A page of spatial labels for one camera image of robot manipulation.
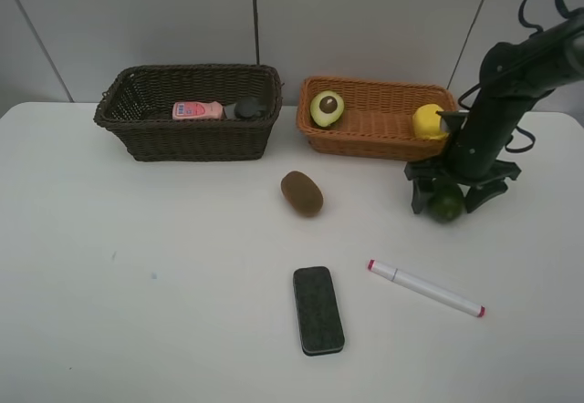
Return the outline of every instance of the marker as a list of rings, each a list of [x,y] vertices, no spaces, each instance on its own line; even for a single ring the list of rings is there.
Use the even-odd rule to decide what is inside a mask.
[[[442,289],[442,287],[428,283],[421,278],[405,273],[404,271],[398,268],[394,268],[393,266],[389,266],[388,264],[377,262],[376,260],[371,260],[367,269],[369,269],[372,273],[387,278],[390,282],[394,282],[400,286],[412,289],[414,292],[439,301],[443,305],[449,305],[454,309],[466,312],[467,314],[476,316],[477,318],[485,316],[485,308],[483,306],[476,305],[471,301],[465,300],[460,295],[453,294],[446,289]]]

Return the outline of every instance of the green lime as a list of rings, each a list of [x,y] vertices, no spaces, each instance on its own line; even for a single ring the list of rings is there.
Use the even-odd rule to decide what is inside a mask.
[[[428,213],[440,223],[458,218],[464,210],[464,194],[450,180],[438,178],[434,181],[434,195],[428,201]]]

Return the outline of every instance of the yellow lemon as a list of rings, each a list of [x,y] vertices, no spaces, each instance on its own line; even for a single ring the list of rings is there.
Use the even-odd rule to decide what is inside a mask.
[[[436,114],[443,111],[436,104],[428,104],[419,107],[413,115],[413,133],[418,139],[441,140],[448,134],[440,129],[441,117]]]

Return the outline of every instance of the orange wicker basket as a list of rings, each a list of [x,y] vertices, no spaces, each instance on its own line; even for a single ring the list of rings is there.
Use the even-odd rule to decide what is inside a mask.
[[[323,90],[333,90],[345,101],[342,117],[327,129],[318,127],[310,117],[310,101]],[[444,140],[416,139],[413,135],[412,115],[426,104],[458,110],[452,95],[437,86],[309,77],[300,90],[297,126],[318,152],[423,160],[437,155],[444,146]]]

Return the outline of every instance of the white table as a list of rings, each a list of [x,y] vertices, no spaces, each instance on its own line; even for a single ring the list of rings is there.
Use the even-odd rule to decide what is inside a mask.
[[[572,402],[584,398],[584,131],[530,114],[509,192],[442,226],[403,163],[322,155],[283,108],[263,159],[139,163],[91,104],[0,119],[0,401]],[[296,216],[304,171],[325,208]],[[367,271],[395,264],[476,319]],[[347,343],[302,353],[300,267],[333,275]]]

